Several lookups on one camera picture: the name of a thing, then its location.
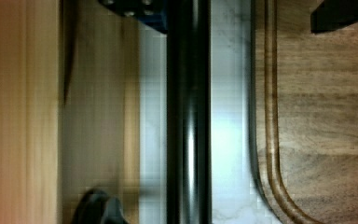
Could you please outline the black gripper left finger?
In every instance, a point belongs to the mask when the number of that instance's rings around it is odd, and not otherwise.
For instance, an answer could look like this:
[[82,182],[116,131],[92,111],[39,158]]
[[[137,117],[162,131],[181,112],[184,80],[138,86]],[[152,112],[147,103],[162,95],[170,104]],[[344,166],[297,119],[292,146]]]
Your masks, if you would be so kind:
[[133,17],[142,24],[164,35],[168,33],[168,0],[98,0],[121,17]]

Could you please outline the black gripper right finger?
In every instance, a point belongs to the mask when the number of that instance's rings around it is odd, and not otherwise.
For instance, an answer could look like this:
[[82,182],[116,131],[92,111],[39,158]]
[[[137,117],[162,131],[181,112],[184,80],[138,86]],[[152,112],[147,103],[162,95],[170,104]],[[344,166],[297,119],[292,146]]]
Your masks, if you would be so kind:
[[310,14],[313,34],[334,32],[358,22],[358,0],[323,0]]

